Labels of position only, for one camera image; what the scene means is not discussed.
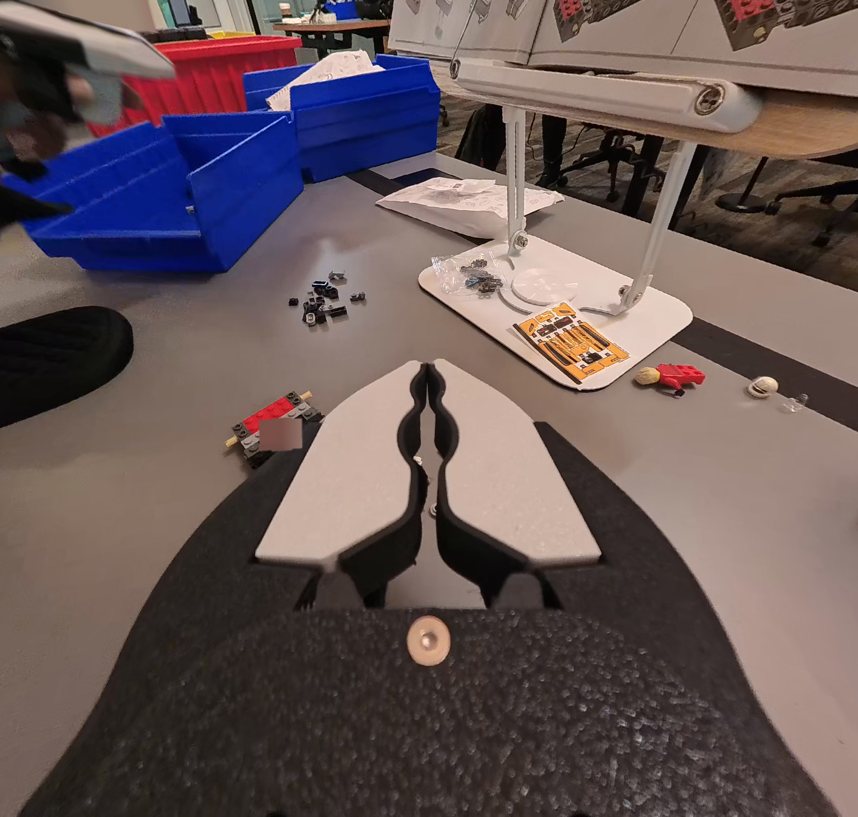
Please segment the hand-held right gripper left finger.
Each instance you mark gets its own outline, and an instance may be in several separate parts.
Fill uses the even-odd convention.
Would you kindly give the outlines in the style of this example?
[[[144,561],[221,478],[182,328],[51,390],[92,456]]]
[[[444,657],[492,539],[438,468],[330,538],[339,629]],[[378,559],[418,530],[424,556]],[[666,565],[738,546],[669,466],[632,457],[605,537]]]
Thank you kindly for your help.
[[[257,546],[258,562],[344,573],[363,598],[381,597],[415,563],[427,373],[427,364],[408,361],[324,418]]]

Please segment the white book stand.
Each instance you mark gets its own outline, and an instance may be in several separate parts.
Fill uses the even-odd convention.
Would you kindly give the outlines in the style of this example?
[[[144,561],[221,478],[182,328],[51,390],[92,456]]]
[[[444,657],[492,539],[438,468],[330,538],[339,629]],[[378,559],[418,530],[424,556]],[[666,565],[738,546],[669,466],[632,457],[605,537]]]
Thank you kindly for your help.
[[[540,72],[481,59],[455,60],[450,72],[459,88],[475,93],[727,134],[745,130],[763,107],[761,94],[720,80]],[[511,299],[499,293],[486,298],[443,296],[432,267],[423,270],[418,283],[424,292],[565,389],[599,391],[630,372],[692,322],[688,305],[658,289],[653,292],[649,289],[697,145],[681,141],[674,153],[649,225],[642,262],[637,274],[630,278],[526,231],[525,112],[503,105],[507,148],[512,150],[514,167],[507,175],[508,236],[484,249],[475,247],[464,253],[488,251],[504,269],[509,269],[507,292],[516,291],[515,282],[519,286],[529,280],[541,282],[538,302],[530,305],[531,312],[524,315],[516,312],[516,308],[526,304],[521,296],[512,295]],[[631,355],[631,363],[617,377],[608,377],[595,390],[573,389],[561,374],[552,375],[551,366],[512,331],[514,323],[562,300],[568,301],[583,319]]]

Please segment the white printed paper sheet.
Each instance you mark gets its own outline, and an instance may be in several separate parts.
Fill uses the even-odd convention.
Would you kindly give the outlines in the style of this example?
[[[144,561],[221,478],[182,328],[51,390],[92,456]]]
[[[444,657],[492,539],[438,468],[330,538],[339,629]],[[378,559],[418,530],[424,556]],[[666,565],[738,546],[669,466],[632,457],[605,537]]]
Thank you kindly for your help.
[[[289,112],[292,110],[292,93],[295,87],[382,71],[383,67],[372,62],[364,50],[333,51],[294,79],[282,83],[275,92],[265,98],[265,105],[275,112]]]

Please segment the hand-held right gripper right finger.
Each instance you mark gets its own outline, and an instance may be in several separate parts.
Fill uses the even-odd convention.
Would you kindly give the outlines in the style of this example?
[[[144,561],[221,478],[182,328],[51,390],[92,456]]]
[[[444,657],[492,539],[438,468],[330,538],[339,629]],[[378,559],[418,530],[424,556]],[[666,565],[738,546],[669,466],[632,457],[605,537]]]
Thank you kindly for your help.
[[[507,579],[592,566],[601,549],[532,418],[449,361],[427,367],[438,552],[487,608]]]

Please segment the red minifigure torso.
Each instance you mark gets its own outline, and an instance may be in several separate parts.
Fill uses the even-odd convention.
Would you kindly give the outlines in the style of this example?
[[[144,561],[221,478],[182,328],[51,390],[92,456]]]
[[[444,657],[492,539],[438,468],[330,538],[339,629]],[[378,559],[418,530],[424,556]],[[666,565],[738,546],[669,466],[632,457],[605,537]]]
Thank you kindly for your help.
[[[660,364],[642,367],[633,377],[633,382],[641,387],[653,387],[661,393],[681,397],[689,387],[704,383],[706,375],[694,366]]]

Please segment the grey instruction booklet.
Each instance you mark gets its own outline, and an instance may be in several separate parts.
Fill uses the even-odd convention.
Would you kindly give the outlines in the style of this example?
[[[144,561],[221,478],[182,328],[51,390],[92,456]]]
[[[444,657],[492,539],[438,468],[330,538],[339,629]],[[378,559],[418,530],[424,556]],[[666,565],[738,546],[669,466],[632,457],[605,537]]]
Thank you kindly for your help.
[[[394,0],[422,57],[857,95],[857,0]]]

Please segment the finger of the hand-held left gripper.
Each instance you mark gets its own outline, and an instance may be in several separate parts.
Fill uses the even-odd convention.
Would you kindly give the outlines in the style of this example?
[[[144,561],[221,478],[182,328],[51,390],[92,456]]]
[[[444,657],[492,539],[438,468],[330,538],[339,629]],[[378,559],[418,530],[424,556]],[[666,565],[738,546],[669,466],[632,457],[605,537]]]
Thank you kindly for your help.
[[[174,77],[172,62],[142,38],[70,38],[80,50],[82,68],[100,76],[166,80]]]
[[[114,46],[119,39],[150,47],[140,34],[128,29],[69,17],[39,7],[2,7],[1,27],[6,32],[29,33],[51,39],[74,39],[82,45]]]

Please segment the person's left hand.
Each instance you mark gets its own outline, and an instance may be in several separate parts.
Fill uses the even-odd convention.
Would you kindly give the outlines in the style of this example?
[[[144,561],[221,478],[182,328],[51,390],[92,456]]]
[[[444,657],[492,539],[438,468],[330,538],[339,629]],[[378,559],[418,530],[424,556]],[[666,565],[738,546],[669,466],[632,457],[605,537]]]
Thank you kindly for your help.
[[[143,100],[127,83],[109,79],[113,89],[119,93],[120,109],[129,107],[136,110],[144,108]],[[81,76],[66,78],[71,99],[76,108],[84,109],[96,104],[95,89]],[[20,102],[13,79],[2,70],[1,82],[2,113],[4,106],[15,107]],[[16,123],[4,127],[2,123],[2,166],[11,160],[36,162],[58,156],[68,143],[69,125],[56,114],[30,112],[16,113]]]

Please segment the white printed paper bag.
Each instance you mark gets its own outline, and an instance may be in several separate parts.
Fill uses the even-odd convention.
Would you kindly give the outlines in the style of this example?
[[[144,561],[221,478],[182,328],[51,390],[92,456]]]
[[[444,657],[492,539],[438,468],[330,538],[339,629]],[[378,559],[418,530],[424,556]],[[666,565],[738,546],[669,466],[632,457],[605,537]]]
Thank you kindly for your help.
[[[434,177],[406,186],[377,206],[482,240],[508,236],[507,187],[494,179]]]

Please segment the grey desk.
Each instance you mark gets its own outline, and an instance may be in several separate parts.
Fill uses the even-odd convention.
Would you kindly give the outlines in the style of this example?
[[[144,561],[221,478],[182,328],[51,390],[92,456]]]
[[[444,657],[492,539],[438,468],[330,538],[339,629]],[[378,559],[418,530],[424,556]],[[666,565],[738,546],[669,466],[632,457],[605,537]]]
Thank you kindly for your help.
[[[856,432],[753,401],[718,364],[698,395],[615,384],[579,396],[420,291],[453,234],[308,186],[226,275],[86,273],[2,235],[2,324],[83,305],[132,323],[129,367],[2,430],[2,815],[83,725],[144,598],[244,477],[224,428],[288,389],[331,409],[412,358],[445,358],[551,423],[654,519],[692,568],[765,709],[843,815],[856,815]],[[309,330],[286,306],[350,274],[368,296]]]

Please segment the long wooden work table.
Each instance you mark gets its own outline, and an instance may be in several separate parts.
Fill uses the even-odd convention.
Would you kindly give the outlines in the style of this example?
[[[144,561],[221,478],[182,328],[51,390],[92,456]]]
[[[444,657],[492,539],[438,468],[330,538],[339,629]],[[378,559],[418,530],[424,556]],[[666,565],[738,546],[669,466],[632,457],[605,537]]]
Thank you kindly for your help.
[[[322,59],[332,51],[352,50],[354,38],[369,40],[372,45],[371,56],[375,58],[387,50],[391,19],[332,22],[283,20],[273,22],[271,28],[299,39],[304,49],[314,52],[316,59]]]

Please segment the black office chair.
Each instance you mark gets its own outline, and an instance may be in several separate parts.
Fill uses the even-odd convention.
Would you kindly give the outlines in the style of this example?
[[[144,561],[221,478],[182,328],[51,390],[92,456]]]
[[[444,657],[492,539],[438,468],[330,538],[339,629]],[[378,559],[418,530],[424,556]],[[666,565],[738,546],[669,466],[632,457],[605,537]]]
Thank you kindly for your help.
[[[621,213],[637,217],[643,206],[647,189],[651,187],[654,193],[659,195],[664,185],[667,174],[657,166],[657,162],[665,138],[591,124],[586,124],[582,132],[594,129],[603,132],[598,148],[583,153],[572,164],[561,168],[556,185],[559,189],[564,189],[569,185],[570,174],[606,164],[609,176],[606,200],[616,202],[619,199],[618,170],[621,165],[627,165],[631,168],[631,181],[622,203]]]

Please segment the brick car chassis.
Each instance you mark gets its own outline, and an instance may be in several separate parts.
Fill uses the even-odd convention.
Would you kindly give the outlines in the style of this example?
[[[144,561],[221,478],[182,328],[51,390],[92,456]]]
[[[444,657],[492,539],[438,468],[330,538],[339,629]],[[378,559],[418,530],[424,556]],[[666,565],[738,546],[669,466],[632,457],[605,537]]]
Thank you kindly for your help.
[[[320,423],[324,413],[313,403],[311,392],[288,392],[273,403],[246,416],[231,427],[231,435],[224,442],[225,453],[244,458],[251,469],[258,469],[273,457],[280,448],[265,448],[263,424],[269,421],[287,421],[282,450],[298,449],[311,424]]]

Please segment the small brick pieces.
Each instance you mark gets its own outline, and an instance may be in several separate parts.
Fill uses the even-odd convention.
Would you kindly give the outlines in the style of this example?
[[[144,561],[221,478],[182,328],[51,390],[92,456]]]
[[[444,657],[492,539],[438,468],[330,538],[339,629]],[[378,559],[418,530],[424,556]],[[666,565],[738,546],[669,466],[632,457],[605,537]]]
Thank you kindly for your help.
[[[296,313],[309,330],[321,330],[345,322],[353,311],[368,303],[366,291],[352,286],[350,274],[331,270],[327,275],[311,279],[303,295],[287,297],[286,306]]]

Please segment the clear bag of black gears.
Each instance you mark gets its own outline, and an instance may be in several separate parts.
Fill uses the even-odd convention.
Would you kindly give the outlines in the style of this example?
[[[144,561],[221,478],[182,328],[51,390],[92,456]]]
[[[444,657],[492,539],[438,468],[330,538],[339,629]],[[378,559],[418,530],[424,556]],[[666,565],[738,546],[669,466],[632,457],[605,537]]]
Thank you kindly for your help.
[[[504,266],[488,251],[434,256],[431,265],[443,296],[486,298],[509,287]]]

